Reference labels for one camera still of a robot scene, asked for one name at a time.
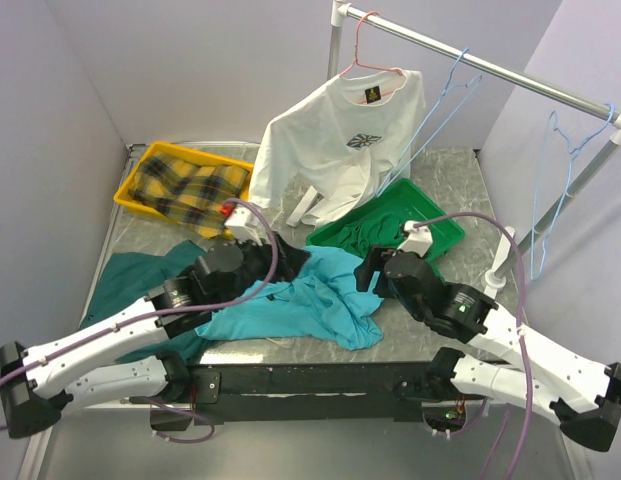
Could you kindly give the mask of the light blue t shirt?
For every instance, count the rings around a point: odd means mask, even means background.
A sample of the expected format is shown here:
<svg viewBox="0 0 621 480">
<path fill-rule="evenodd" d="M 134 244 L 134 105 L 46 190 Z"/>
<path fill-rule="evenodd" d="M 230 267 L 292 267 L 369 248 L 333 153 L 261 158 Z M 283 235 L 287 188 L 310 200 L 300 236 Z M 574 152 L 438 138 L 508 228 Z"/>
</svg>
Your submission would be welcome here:
<svg viewBox="0 0 621 480">
<path fill-rule="evenodd" d="M 382 299 L 356 289 L 362 259 L 337 247 L 308 246 L 309 259 L 291 282 L 268 284 L 258 295 L 212 314 L 196 328 L 206 340 L 313 337 L 354 351 L 383 338 L 372 315 Z"/>
</svg>

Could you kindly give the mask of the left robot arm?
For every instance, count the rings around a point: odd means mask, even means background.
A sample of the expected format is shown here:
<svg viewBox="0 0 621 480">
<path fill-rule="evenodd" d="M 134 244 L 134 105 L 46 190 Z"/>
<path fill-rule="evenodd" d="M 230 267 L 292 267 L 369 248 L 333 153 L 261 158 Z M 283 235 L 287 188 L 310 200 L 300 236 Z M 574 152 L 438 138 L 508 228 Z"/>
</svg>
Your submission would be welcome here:
<svg viewBox="0 0 621 480">
<path fill-rule="evenodd" d="M 149 354 L 128 365 L 120 358 L 210 322 L 214 312 L 244 301 L 255 283 L 292 281 L 309 258 L 281 238 L 222 244 L 97 324 L 44 345 L 2 346 L 4 431 L 12 439 L 27 438 L 65 414 L 119 397 L 182 399 L 191 377 L 179 354 Z"/>
</svg>

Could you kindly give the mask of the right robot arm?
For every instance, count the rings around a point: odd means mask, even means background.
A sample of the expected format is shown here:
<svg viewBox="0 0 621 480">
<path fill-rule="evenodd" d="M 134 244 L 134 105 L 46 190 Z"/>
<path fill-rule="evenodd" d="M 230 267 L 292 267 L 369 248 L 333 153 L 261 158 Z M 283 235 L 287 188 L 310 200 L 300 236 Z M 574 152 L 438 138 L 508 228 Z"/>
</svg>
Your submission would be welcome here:
<svg viewBox="0 0 621 480">
<path fill-rule="evenodd" d="M 418 393 L 435 401 L 478 395 L 529 408 L 575 443 L 610 450 L 621 420 L 621 363 L 589 360 L 518 324 L 494 299 L 441 279 L 413 252 L 375 247 L 354 275 L 359 291 L 393 298 L 436 334 L 499 360 L 442 347 L 416 384 Z"/>
</svg>

